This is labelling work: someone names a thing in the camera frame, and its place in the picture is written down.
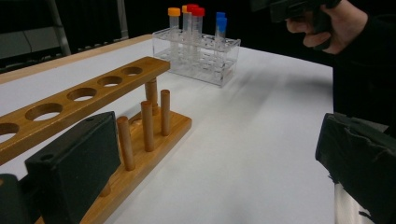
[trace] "black handheld device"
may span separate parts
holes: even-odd
[[[252,11],[266,7],[270,8],[271,21],[280,22],[288,18],[302,16],[306,11],[313,12],[313,26],[315,34],[330,31],[331,20],[329,15],[320,10],[321,5],[333,8],[341,0],[250,0]],[[315,46],[316,50],[323,50],[330,46],[330,39]]]

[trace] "wooden dowel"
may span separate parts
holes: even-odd
[[[102,189],[102,191],[100,192],[99,196],[100,197],[106,197],[110,193],[111,193],[111,187],[110,187],[109,181],[107,181],[105,187]]]
[[[152,115],[157,115],[158,109],[158,92],[157,92],[157,78],[154,78],[145,83],[146,99],[151,101]]]
[[[152,122],[152,104],[151,101],[140,103],[142,107],[142,124],[145,141],[145,150],[147,152],[154,150],[154,131]]]
[[[125,165],[125,170],[132,171],[135,168],[135,164],[128,118],[125,116],[119,117],[117,119],[117,127],[119,129],[120,149],[122,153],[122,159]]]
[[[168,136],[170,133],[170,91],[161,91],[161,133]]]

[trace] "white table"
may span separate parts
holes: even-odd
[[[0,84],[0,116],[151,55],[147,40]],[[315,160],[332,113],[330,67],[241,48],[223,88],[171,73],[157,80],[192,127],[107,223],[334,223],[334,186]],[[132,116],[144,98],[140,87],[96,113]],[[22,178],[23,161],[59,135],[0,173]]]

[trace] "blue cap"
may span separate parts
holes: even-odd
[[[225,12],[216,12],[216,19],[217,18],[224,18],[225,17]]]
[[[227,18],[217,18],[216,24],[218,25],[218,29],[220,32],[224,32],[227,26]]]

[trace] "human hand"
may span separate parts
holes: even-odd
[[[341,0],[334,8],[328,9],[321,6],[320,9],[331,17],[332,29],[330,32],[314,34],[312,12],[306,12],[300,18],[286,20],[287,28],[291,33],[305,33],[303,43],[309,48],[313,48],[330,38],[330,46],[323,51],[337,54],[361,33],[367,23],[367,14],[354,7],[347,0]]]

